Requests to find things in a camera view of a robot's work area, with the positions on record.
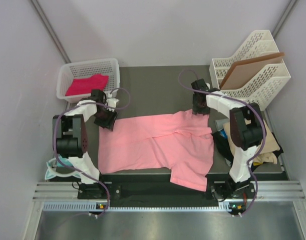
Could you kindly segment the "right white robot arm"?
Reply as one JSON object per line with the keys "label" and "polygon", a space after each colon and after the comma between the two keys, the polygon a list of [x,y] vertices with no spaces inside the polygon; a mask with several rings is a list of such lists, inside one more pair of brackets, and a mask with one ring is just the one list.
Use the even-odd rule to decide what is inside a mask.
{"label": "right white robot arm", "polygon": [[230,138],[235,145],[235,152],[225,187],[228,196],[237,198],[249,186],[252,161],[266,138],[259,106],[228,97],[216,88],[209,89],[203,79],[195,80],[191,87],[194,91],[195,115],[206,114],[214,109],[229,119]]}

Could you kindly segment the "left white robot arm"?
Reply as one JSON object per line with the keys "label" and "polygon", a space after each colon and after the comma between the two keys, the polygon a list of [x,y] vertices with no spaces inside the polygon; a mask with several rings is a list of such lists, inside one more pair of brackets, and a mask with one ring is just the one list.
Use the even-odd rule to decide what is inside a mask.
{"label": "left white robot arm", "polygon": [[101,199],[109,196],[107,187],[100,182],[101,173],[88,153],[86,122],[94,116],[97,126],[113,130],[118,115],[115,111],[118,102],[112,93],[105,94],[94,89],[89,97],[53,117],[55,158],[80,178],[78,199]]}

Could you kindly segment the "pink t-shirt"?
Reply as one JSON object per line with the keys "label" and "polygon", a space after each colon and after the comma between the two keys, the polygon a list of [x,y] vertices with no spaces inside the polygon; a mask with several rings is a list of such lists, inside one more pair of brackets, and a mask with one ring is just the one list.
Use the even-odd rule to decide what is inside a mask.
{"label": "pink t-shirt", "polygon": [[116,120],[99,130],[98,168],[103,174],[167,168],[170,182],[206,191],[214,142],[208,115],[192,110]]}

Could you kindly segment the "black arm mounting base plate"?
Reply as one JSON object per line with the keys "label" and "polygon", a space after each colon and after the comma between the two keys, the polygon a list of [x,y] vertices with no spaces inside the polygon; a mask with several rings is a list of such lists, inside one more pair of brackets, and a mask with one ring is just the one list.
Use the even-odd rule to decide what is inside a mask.
{"label": "black arm mounting base plate", "polygon": [[116,208],[216,207],[229,199],[245,202],[255,194],[252,183],[235,190],[227,183],[211,182],[204,192],[170,182],[81,183],[78,187],[79,200],[106,200],[110,194],[110,207]]}

